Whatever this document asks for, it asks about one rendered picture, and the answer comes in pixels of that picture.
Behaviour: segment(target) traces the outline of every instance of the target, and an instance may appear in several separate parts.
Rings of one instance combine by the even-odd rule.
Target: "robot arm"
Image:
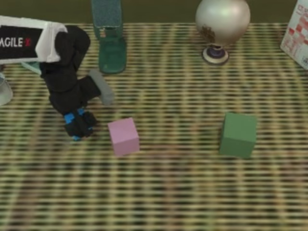
[[[90,76],[77,78],[89,46],[89,36],[76,26],[0,16],[0,64],[39,62],[49,100],[75,140],[92,133],[96,119],[83,108],[101,95]]]

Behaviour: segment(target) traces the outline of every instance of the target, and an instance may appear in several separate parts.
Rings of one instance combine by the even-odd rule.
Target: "cube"
[[[124,156],[140,150],[139,136],[132,118],[108,123],[108,129],[116,156]]]
[[[221,131],[219,153],[222,155],[250,158],[257,141],[255,116],[226,113]]]

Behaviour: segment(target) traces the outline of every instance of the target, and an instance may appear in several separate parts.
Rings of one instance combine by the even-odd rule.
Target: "pink cube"
[[[138,152],[139,135],[133,118],[121,119],[108,124],[112,146],[116,156]]]

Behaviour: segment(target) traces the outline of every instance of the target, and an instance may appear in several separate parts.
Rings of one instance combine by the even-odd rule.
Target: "red and white box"
[[[308,0],[297,0],[280,48],[308,70]]]

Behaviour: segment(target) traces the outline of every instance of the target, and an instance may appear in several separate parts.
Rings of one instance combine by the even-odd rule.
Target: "red x logo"
[[[31,46],[31,39],[30,39],[30,38],[26,38],[26,40],[25,40],[25,46],[26,46],[26,47]]]

